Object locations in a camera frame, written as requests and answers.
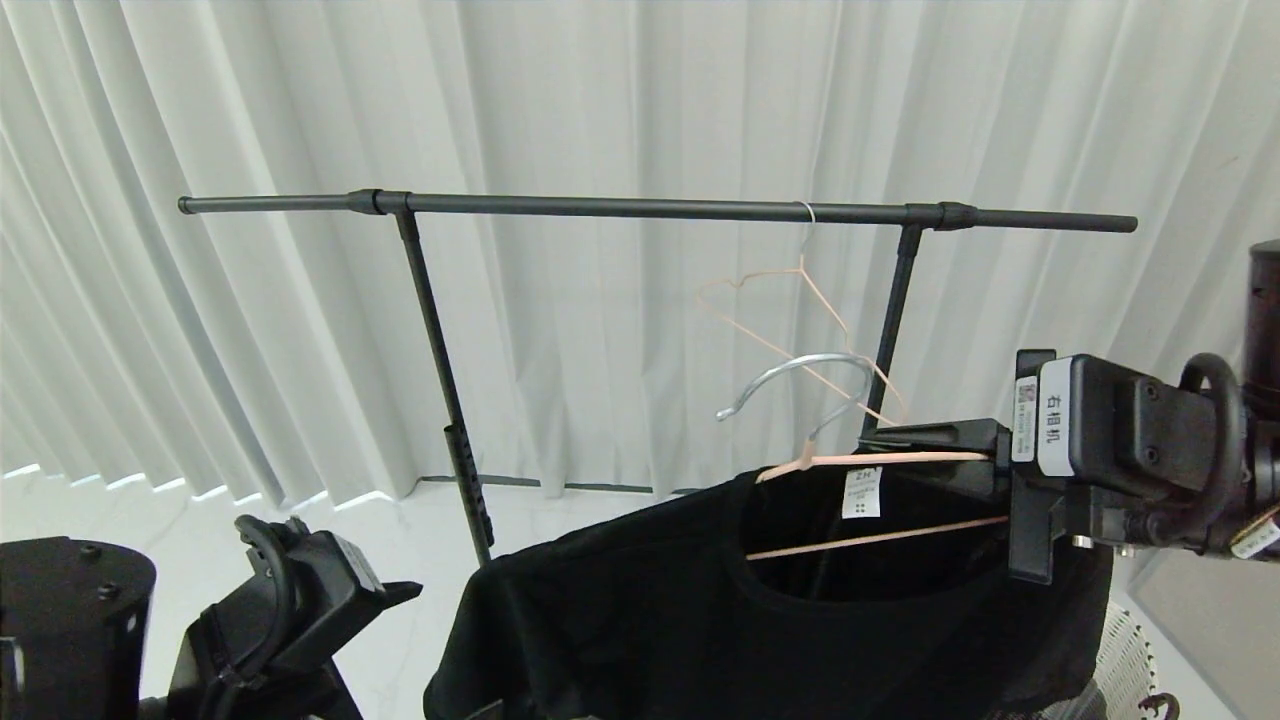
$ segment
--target white floor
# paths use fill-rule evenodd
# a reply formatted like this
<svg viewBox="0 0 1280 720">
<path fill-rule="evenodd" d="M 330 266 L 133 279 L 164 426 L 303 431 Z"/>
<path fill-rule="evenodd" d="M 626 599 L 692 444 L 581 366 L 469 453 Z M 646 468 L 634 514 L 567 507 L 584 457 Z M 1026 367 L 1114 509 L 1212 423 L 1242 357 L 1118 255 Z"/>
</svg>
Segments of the white floor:
<svg viewBox="0 0 1280 720">
<path fill-rule="evenodd" d="M 538 488 L 489 486 L 485 500 L 497 529 L 495 553 L 554 539 L 570 530 L 646 507 L 652 496 L 567 491 L 548 498 Z M 164 694 L 178 642 L 210 603 L 248 577 L 244 546 L 232 521 L 242 512 L 264 519 L 284 514 L 255 500 L 227 495 L 191 497 L 184 486 L 152 491 L 145 483 L 105 488 L 91 480 L 72 487 L 38 473 L 0 484 L 0 539 L 72 536 L 140 550 L 155 562 L 142 694 Z M 366 720 L 421 717 L 421 693 L 453 623 L 462 588 L 476 568 L 458 492 L 428 483 L 399 503 L 385 500 L 334 511 L 326 500 L 296 509 L 312 530 L 329 529 L 358 544 L 384 580 L 416 580 L 421 597 L 383 614 L 338 653 L 338 665 Z M 1133 566 L 1117 569 L 1114 594 L 1137 612 L 1151 639 L 1161 685 L 1183 701 L 1183 717 L 1231 715 L 1178 655 L 1140 609 L 1124 594 Z"/>
</svg>

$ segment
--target black t-shirt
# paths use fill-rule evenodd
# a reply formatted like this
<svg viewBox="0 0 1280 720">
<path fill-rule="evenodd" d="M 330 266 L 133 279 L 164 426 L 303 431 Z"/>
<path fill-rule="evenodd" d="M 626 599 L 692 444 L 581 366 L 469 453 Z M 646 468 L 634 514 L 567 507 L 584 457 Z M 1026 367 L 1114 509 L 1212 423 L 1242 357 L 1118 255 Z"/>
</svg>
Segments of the black t-shirt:
<svg viewBox="0 0 1280 720">
<path fill-rule="evenodd" d="M 846 469 L 756 474 L 476 571 L 426 716 L 965 720 L 1088 683 L 1108 552 L 1060 543 L 1048 587 L 1007 578 L 1004 525 L 748 561 L 829 539 Z M 1002 514 L 891 469 L 881 506 L 841 536 Z"/>
</svg>

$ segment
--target clothes rack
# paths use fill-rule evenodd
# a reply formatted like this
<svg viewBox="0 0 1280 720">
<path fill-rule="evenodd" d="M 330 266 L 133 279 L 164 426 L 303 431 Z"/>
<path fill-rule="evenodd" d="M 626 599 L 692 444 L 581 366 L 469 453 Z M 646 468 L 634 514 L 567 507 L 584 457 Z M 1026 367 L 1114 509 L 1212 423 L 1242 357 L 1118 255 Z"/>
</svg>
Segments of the clothes rack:
<svg viewBox="0 0 1280 720">
<path fill-rule="evenodd" d="M 902 323 L 911 269 L 919 252 L 924 231 L 959 231 L 974 227 L 1034 228 L 1056 231 L 1088 231 L 1130 233 L 1138 219 L 1129 215 L 1083 213 L 1044 213 L 1023 210 L 983 210 L 963 202 L 905 205 L 852 205 L 829 202 L 756 202 L 733 200 L 658 200 L 623 197 L 539 197 L 512 195 L 433 195 L 387 190 L 356 190 L 346 195 L 276 195 L 253 197 L 180 197 L 183 214 L 204 213 L 266 213 L 301 210 L 346 210 L 366 215 L 394 215 L 401 241 L 408 259 L 419 305 L 426 325 L 431 357 L 439 375 L 440 389 L 449 414 L 444 428 L 454 479 L 462 495 L 462 507 L 476 559 L 489 561 L 494 542 L 493 521 L 484 505 L 484 492 L 471 438 L 467 434 L 462 402 L 458 397 L 453 366 L 444 342 L 440 314 L 431 292 L 431 282 L 422 255 L 417 213 L 461 213 L 489 215 L 570 215 L 591 218 L 663 218 L 686 220 L 737 220 L 773 223 L 842 223 L 864 225 L 899 225 L 897 264 L 890 286 L 888 304 L 881 327 L 876 364 L 887 375 L 893 361 L 893 348 Z M 884 383 L 872 380 L 867 406 L 881 410 Z M 867 415 L 863 433 L 876 429 L 876 418 Z"/>
</svg>

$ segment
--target curtain fold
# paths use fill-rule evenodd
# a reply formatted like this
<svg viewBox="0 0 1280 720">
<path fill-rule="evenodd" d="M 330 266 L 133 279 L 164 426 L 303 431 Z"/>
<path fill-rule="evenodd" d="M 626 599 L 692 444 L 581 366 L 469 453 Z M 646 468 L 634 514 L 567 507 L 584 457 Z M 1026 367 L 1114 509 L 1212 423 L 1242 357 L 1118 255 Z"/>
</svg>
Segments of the curtain fold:
<svg viewBox="0 0 1280 720">
<path fill-rule="evenodd" d="M 0 461 L 297 503 L 452 473 L 389 218 L 183 217 L 179 195 L 419 192 L 1134 214 L 1132 236 L 928 233 L 893 363 L 910 421 L 1009 409 L 1014 352 L 1166 379 L 1238 357 L 1280 236 L 1280 5 L 0 5 Z M 809 228 L 419 215 L 481 473 L 700 487 L 791 457 L 837 397 L 694 291 Z M 896 228 L 813 228 L 873 355 Z M 794 354 L 844 345 L 795 275 L 714 288 Z M 847 375 L 832 370 L 841 382 Z M 901 416 L 892 397 L 888 414 Z M 851 447 L 859 418 L 824 433 Z"/>
</svg>

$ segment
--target horizontal rod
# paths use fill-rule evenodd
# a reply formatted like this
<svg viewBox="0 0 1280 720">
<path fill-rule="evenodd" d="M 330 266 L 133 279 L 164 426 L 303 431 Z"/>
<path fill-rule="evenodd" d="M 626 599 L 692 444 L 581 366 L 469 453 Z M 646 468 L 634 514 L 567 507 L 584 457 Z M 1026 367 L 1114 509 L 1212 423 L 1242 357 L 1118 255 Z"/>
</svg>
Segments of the horizontal rod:
<svg viewBox="0 0 1280 720">
<path fill-rule="evenodd" d="M 346 195 L 279 195 L 259 197 L 180 197 L 178 209 L 198 213 L 261 213 L 278 210 L 351 210 L 390 213 L 465 213 L 488 215 L 571 215 L 591 218 L 667 218 L 686 220 L 753 220 L 773 223 L 846 223 L 919 225 L 938 231 L 970 227 L 1059 231 L 1133 232 L 1129 215 L 983 210 L 961 202 L 845 205 L 831 202 L 755 202 L 742 200 L 652 200 L 639 197 L 536 197 L 521 195 L 421 195 L 357 190 Z"/>
</svg>

